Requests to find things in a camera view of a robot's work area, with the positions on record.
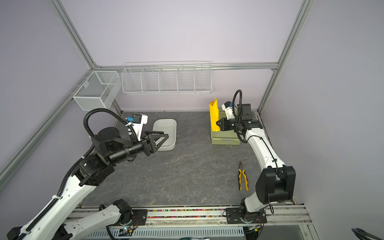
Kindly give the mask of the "yellow paper napkin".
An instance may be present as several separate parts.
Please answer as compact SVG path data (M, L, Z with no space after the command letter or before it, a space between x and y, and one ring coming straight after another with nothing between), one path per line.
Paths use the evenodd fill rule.
M218 108L218 100L215 98L212 102L210 102L210 121L211 121L211 129L213 132L219 132L221 129L217 125L217 121L219 121L219 108Z

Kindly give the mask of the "white oval plastic tub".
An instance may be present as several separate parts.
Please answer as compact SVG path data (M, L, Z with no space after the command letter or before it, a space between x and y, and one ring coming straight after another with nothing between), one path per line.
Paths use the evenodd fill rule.
M177 121L174 119L160 119L155 121L153 131L163 132L169 138L162 144L159 151L171 151L176 146Z

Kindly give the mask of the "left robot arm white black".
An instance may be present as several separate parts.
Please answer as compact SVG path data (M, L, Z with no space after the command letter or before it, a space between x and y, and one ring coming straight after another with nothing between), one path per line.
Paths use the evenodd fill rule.
M115 127L104 128L94 134L89 119L96 113L104 112L129 130L129 140L121 138ZM113 111L98 108L89 111L83 125L92 141L90 149L68 170L59 190L49 203L30 222L22 227L12 228L9 240L78 240L88 234L115 224L127 226L134 219L132 208L124 200L114 201L110 206L79 221L66 222L67 217L79 203L94 191L114 172L115 166L123 161L132 162L137 155L150 156L168 140L169 135L161 131L149 131L141 136L144 116L135 115L127 122Z

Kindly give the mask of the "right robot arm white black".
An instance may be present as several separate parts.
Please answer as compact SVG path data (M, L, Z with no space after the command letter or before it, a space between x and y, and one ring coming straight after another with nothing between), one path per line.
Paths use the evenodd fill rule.
M254 119L250 104L243 103L242 90L237 90L233 99L222 105L222 109L226 115L220 118L217 101L210 103L212 131L234 132L241 143L251 146L262 170L255 192L239 205L240 219L244 223L260 223L265 208L273 211L274 204L293 199L296 171L278 157L262 123Z

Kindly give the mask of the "green perforated plastic basket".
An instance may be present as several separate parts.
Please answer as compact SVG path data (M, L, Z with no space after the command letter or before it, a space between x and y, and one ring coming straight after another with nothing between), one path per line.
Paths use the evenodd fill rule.
M211 142L213 145L239 145L241 142L234 131L218 131L212 130L212 123L210 123Z

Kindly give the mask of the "yellow black pliers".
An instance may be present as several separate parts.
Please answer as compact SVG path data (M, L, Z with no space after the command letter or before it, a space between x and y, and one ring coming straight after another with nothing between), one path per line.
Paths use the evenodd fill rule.
M242 191L243 189L245 189L247 192L249 191L248 178L247 178L242 161L239 162L238 183L239 183L240 191Z

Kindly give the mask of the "white mesh box basket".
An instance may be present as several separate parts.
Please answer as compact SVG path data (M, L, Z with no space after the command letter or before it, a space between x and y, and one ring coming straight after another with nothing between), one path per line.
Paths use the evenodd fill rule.
M117 71L93 71L74 93L73 99L83 111L109 109L121 87Z

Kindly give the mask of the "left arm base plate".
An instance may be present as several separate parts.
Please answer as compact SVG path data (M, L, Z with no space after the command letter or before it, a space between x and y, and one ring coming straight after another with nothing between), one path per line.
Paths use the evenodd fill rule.
M125 212L119 219L121 226L144 226L147 221L147 209L133 209Z

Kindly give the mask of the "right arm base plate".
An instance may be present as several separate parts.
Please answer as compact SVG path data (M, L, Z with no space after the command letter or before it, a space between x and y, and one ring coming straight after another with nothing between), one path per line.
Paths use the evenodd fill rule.
M223 216L228 224L265 224L267 223L267 214L265 210L254 213L248 213L240 207L226 208Z

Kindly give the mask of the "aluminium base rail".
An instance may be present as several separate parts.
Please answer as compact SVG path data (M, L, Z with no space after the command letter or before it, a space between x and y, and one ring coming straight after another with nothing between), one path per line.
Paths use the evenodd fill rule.
M138 207L147 209L147 221L144 226L160 227L225 227L230 224L223 216L226 208L236 206L200 206L200 207ZM312 225L311 217L304 205L277 205L264 209L267 214L266 226L278 225ZM236 226L251 226L254 224L234 224Z

